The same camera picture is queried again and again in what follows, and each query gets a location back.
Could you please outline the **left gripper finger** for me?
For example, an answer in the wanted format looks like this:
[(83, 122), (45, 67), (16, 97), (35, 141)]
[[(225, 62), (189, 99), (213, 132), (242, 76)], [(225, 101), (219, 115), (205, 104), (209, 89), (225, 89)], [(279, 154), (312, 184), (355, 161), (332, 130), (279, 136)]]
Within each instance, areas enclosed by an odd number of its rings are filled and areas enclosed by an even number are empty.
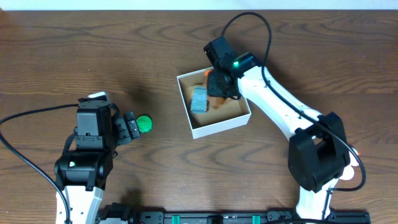
[(126, 120), (126, 126), (127, 130), (129, 131), (129, 134), (131, 136), (131, 139), (137, 139), (140, 138), (141, 132), (138, 128), (136, 118), (134, 116), (134, 113), (132, 111), (127, 111), (124, 113), (124, 118)]
[(129, 144), (132, 141), (131, 125), (126, 118), (118, 118), (115, 121), (118, 146)]

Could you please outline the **green round ridged toy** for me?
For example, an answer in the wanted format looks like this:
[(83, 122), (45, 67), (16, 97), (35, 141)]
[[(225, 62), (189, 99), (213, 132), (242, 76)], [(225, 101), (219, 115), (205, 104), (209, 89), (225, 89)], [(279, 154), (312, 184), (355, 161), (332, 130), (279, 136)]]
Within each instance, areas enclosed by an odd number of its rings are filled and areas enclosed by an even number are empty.
[(136, 119), (137, 126), (142, 133), (148, 133), (152, 127), (153, 122), (150, 116), (142, 115)]

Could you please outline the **brown plush toy with carrot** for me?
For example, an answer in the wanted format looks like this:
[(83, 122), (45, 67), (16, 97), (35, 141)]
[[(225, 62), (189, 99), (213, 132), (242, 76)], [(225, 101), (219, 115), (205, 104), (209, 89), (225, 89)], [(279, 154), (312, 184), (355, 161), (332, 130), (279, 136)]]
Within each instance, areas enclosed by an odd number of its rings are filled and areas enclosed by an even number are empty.
[[(205, 88), (207, 88), (207, 85), (208, 85), (208, 75), (212, 71), (213, 71), (213, 69), (209, 69), (209, 70), (205, 70), (205, 72), (204, 72), (205, 80), (203, 82), (203, 86)], [(231, 98), (224, 99), (221, 97), (214, 97), (214, 96), (207, 96), (207, 98), (208, 98), (209, 107), (212, 108), (213, 110), (218, 110), (223, 105), (226, 105), (233, 101), (233, 99), (231, 99)]]

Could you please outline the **yellow grey toy truck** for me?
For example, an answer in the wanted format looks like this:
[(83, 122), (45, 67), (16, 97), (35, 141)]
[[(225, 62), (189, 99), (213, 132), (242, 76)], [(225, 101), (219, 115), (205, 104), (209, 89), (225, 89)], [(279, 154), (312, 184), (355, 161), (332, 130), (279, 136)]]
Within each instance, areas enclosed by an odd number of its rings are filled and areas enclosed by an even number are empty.
[(196, 86), (192, 92), (190, 111), (196, 114), (205, 114), (208, 110), (207, 89), (203, 86)]

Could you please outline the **white cardboard box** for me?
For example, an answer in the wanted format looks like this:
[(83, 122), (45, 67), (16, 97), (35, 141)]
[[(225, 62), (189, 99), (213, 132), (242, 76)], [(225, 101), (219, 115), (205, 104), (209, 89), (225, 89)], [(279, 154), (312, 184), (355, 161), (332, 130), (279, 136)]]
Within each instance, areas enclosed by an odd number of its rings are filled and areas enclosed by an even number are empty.
[(193, 89), (196, 85), (203, 84), (205, 72), (206, 69), (202, 69), (177, 76), (177, 84), (193, 139), (244, 126), (251, 117), (251, 110), (245, 98), (228, 99), (217, 109), (209, 106), (208, 111), (203, 114), (192, 113), (190, 105)]

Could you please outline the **pink plush pig toy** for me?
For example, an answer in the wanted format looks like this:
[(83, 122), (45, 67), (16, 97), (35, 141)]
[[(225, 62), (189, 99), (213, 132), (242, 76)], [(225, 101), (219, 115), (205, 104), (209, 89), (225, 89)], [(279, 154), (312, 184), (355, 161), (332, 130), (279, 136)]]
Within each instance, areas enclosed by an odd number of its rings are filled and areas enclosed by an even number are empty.
[(358, 155), (358, 151), (355, 148), (353, 149), (353, 152), (349, 152), (350, 163), (343, 169), (343, 173), (339, 179), (351, 180), (354, 177), (354, 167), (359, 166), (359, 163), (354, 155)]

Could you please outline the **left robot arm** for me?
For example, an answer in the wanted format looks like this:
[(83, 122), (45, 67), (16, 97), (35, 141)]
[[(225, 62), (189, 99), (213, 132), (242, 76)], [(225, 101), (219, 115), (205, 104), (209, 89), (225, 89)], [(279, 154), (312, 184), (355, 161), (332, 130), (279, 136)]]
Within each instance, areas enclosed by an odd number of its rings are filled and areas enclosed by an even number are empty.
[(106, 96), (81, 98), (77, 126), (55, 163), (57, 223), (94, 223), (116, 148), (140, 137), (134, 113), (119, 115)]

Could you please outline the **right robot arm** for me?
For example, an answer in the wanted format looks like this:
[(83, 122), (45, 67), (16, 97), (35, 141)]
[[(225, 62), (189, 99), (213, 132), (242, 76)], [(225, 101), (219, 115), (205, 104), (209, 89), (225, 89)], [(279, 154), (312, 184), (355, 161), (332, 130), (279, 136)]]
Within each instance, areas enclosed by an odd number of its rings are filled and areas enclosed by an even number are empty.
[(341, 118), (322, 115), (290, 94), (253, 54), (238, 55), (220, 36), (203, 48), (213, 66), (207, 93), (220, 98), (245, 99), (257, 105), (289, 142), (288, 167), (300, 186), (296, 213), (300, 218), (324, 220), (333, 188), (354, 176), (357, 162), (343, 144)]

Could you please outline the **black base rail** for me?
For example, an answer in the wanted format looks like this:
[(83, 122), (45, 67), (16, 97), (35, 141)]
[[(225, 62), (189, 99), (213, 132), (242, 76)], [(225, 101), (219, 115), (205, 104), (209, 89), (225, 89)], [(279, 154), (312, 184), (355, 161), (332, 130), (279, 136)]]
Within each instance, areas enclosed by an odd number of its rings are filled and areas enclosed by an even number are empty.
[(95, 224), (266, 224), (266, 223), (347, 223), (371, 224), (368, 212), (332, 211), (323, 220), (300, 218), (291, 210), (238, 213), (176, 213), (162, 211), (137, 211), (123, 204), (105, 206), (97, 214)]

